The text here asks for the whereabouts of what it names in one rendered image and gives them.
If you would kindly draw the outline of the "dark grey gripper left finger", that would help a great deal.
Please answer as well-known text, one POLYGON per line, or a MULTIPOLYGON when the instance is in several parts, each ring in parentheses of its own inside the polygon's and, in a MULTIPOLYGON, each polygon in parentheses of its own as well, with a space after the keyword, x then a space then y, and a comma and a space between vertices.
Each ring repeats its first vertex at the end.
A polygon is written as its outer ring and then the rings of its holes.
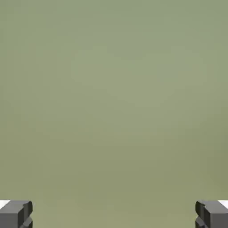
POLYGON ((0 228, 33 228, 30 200, 0 200, 0 228))

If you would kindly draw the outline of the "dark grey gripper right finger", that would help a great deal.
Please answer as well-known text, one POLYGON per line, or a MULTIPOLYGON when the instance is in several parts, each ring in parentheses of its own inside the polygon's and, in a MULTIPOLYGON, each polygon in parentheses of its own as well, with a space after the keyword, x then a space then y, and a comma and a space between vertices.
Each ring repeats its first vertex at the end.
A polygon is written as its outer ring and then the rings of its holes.
POLYGON ((228 200, 198 200, 195 228, 228 228, 228 200))

